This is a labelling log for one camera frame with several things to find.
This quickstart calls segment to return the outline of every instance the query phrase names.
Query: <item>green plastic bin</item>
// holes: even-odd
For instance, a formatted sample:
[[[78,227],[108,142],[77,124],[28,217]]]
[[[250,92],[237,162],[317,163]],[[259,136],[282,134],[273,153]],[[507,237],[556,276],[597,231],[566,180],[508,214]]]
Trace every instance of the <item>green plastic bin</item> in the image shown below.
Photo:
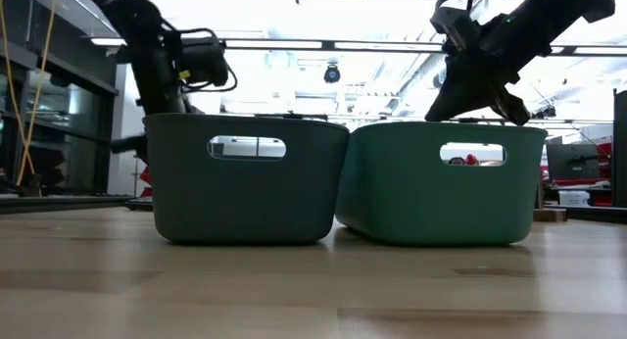
[[[192,244],[311,244],[331,229],[350,133],[338,124],[160,114],[144,119],[155,224]],[[218,136],[285,144],[276,160],[213,156]]]
[[[394,122],[353,132],[336,216],[358,233],[406,246],[497,246],[531,230],[547,133],[530,127]],[[498,167],[451,166],[447,143],[498,144]]]

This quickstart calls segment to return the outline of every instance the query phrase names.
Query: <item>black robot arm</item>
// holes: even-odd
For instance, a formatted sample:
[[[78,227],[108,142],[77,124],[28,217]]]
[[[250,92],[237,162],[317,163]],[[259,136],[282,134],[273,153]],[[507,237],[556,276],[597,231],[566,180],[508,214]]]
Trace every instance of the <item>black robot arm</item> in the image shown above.
[[[578,19],[593,23],[615,11],[614,0],[525,0],[509,15],[479,24],[470,18],[471,2],[466,10],[440,7],[442,3],[431,23],[447,35],[447,78],[428,121],[490,107],[515,124],[527,123],[529,113],[506,84],[517,83],[518,72],[536,56],[551,54],[551,43]]]
[[[166,22],[150,0],[92,0],[109,19],[126,45],[118,52],[121,63],[129,63],[145,114],[195,113],[186,98],[198,91],[228,91],[237,78],[224,59],[225,45],[207,28],[179,31]],[[206,37],[185,38],[185,34]],[[235,84],[222,87],[231,73]],[[145,136],[112,142],[114,153],[129,150],[146,161]]]
[[[149,0],[92,0],[126,42],[146,115],[184,113],[179,78],[162,41],[161,12]]]

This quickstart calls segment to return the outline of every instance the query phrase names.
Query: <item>ceiling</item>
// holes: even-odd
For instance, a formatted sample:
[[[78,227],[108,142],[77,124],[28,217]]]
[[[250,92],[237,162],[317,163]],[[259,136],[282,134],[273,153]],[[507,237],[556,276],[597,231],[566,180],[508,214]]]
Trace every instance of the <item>ceiling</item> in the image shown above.
[[[429,24],[435,0],[152,0],[177,27],[207,26],[226,38],[442,41]],[[473,17],[486,22],[522,0],[475,0]],[[93,37],[111,37],[88,0],[62,0],[62,16]],[[465,4],[465,0],[451,3]],[[627,42],[627,0],[596,24],[578,22],[556,43]],[[421,117],[438,94],[444,59],[438,54],[230,50],[240,86],[225,94],[197,94],[206,111],[223,104],[240,113],[284,112]],[[342,80],[322,80],[336,63]],[[530,110],[555,105],[564,119],[611,120],[611,91],[624,85],[627,58],[536,59],[510,90]],[[488,111],[470,116],[495,115]]]

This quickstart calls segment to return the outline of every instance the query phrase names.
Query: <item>wooden table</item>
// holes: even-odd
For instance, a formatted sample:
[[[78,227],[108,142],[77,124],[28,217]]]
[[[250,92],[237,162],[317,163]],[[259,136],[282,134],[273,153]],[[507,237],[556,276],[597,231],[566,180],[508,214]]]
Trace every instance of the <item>wooden table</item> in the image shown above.
[[[124,209],[0,217],[0,338],[627,338],[627,226],[503,249],[193,248]]]

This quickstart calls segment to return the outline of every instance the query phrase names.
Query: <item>camera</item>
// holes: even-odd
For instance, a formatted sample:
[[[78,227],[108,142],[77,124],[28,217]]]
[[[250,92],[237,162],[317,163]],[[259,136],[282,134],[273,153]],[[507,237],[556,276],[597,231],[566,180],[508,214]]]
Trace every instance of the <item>camera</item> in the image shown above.
[[[329,64],[324,72],[324,81],[327,83],[337,83],[340,81],[340,70],[335,64]]]

